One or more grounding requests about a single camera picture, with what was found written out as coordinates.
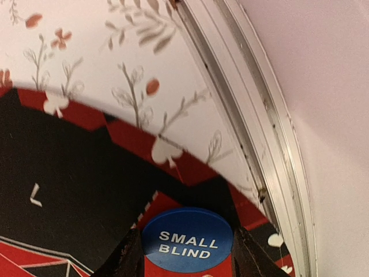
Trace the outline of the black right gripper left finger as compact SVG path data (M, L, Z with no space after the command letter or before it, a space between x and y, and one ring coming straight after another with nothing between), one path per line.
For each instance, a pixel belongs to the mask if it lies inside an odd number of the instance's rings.
M130 229L110 254L106 262L91 276L142 276L142 243L139 229Z

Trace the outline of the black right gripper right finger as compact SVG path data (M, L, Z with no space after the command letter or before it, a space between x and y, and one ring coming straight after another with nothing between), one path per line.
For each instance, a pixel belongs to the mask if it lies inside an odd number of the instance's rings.
M287 277L244 228L234 230L232 246L232 276Z

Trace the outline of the blue small blind button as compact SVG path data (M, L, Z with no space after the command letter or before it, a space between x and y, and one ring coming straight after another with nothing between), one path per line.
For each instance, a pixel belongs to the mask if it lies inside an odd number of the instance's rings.
M154 217L141 238L151 263L169 272L193 274L214 268L228 258L234 232L220 215L184 207Z

